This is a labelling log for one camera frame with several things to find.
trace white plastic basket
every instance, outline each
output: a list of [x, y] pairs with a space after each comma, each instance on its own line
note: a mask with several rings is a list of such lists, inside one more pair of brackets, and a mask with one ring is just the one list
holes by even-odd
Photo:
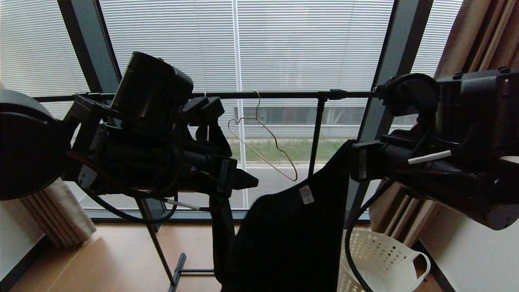
[[[344, 252], [345, 235], [346, 231], [343, 233], [337, 291], [361, 292], [364, 290], [351, 272]], [[374, 292], [412, 292], [431, 269], [426, 255], [376, 232], [354, 229], [350, 250], [355, 266]], [[425, 258], [427, 268], [417, 278], [413, 260], [420, 255]]]

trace green grass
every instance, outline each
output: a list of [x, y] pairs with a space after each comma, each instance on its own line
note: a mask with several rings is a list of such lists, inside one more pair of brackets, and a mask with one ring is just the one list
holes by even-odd
[[[319, 141], [317, 148], [317, 161], [328, 161], [330, 157], [339, 149], [345, 140], [323, 140]], [[233, 158], [240, 159], [239, 141], [229, 141], [233, 151]], [[288, 161], [283, 152], [276, 149], [273, 140], [253, 140], [247, 144], [254, 148], [268, 161]], [[309, 161], [312, 149], [312, 141], [308, 139], [278, 140], [279, 149], [284, 150], [292, 161]], [[248, 161], [261, 161], [261, 158], [252, 150], [247, 148]]]

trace white vertical pole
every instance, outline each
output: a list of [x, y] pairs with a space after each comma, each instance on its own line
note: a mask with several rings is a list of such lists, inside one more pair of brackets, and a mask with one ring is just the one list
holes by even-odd
[[[241, 59], [240, 59], [240, 32], [238, 29], [238, 4], [236, 0], [233, 0], [233, 27], [234, 27], [234, 55], [236, 57], [236, 89], [241, 89]], [[243, 117], [243, 100], [238, 99], [238, 118]], [[244, 123], [239, 123], [239, 137], [242, 141], [245, 141], [245, 127]], [[240, 143], [240, 160], [241, 167], [244, 171], [247, 171], [247, 156], [245, 154], [245, 144]], [[242, 190], [243, 196], [243, 208], [249, 209], [249, 194], [247, 189]]]

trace wooden floor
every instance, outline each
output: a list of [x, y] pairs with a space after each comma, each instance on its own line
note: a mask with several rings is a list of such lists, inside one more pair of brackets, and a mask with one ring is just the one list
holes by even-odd
[[[182, 252], [187, 254], [185, 268], [212, 268], [209, 225], [166, 224], [157, 236], [171, 269]], [[166, 273], [145, 226], [99, 224], [92, 238], [80, 247], [50, 248], [11, 292], [166, 292], [168, 288]], [[220, 288], [212, 276], [182, 276], [177, 291], [217, 292]], [[416, 291], [441, 289], [429, 276]]]

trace curtain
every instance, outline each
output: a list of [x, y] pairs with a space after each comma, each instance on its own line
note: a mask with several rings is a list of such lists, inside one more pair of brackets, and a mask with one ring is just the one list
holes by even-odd
[[58, 248], [85, 242], [96, 230], [61, 178], [20, 201]]
[[[518, 28], [517, 0], [463, 1], [434, 77], [519, 67]], [[405, 188], [395, 184], [370, 207], [371, 227], [412, 246], [440, 208], [407, 196]]]

